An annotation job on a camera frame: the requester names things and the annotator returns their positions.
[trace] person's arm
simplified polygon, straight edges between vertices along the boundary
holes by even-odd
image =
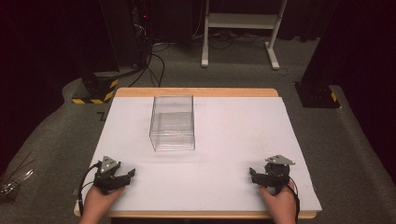
[[[271,195],[267,188],[260,186],[260,193],[268,206],[268,210],[276,224],[295,224],[296,202],[293,193],[286,186],[277,195]]]
[[[125,187],[110,194],[103,194],[99,188],[91,186],[84,203],[84,214],[79,224],[96,224],[107,213],[111,205],[120,197]]]

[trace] white metal frame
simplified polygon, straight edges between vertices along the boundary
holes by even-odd
[[[205,33],[202,50],[202,67],[209,66],[208,32],[209,27],[222,28],[247,28],[247,29],[268,29],[273,30],[269,42],[265,42],[265,49],[271,61],[273,69],[279,69],[279,63],[274,53],[276,35],[282,22],[283,12],[288,0],[282,0],[279,11],[275,15],[258,14],[229,14],[229,13],[209,13],[209,0],[206,0],[205,9]]]

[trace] gray carpet floor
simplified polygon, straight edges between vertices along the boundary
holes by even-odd
[[[294,82],[301,81],[318,41],[277,40],[275,51],[281,66],[278,71],[271,68],[262,42],[248,43],[247,37],[241,41],[227,49],[209,49],[207,68],[201,67],[199,47],[154,47],[165,63],[162,86],[276,89],[285,102],[323,208],[315,218],[299,223],[396,223],[395,185],[362,132],[342,89],[331,86],[341,108],[316,109],[302,107],[293,87]],[[215,40],[210,44],[216,48],[225,46]],[[158,77],[162,64],[153,57],[150,68]],[[136,78],[137,75],[123,77],[117,88],[130,85]],[[64,87],[64,104],[35,129],[8,166],[10,173],[23,161],[33,161],[15,176],[30,169],[35,173],[22,183],[14,203],[0,204],[0,223],[78,222],[73,214],[77,198],[73,192],[90,165],[105,124],[98,112],[106,115],[111,106],[111,102],[74,105],[71,97],[79,83],[78,79]],[[149,72],[134,86],[152,87]],[[109,218],[103,219],[103,223],[109,222]]]

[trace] transparent plastic container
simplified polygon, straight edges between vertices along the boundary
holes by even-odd
[[[193,96],[155,96],[149,137],[156,151],[195,150]]]

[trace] white paper sheet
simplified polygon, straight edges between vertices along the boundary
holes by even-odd
[[[282,98],[194,97],[194,151],[153,150],[152,103],[116,97],[107,116],[92,164],[107,155],[121,161],[116,175],[136,169],[112,211],[266,211],[248,168],[264,173],[279,154],[296,162],[301,211],[321,210]]]

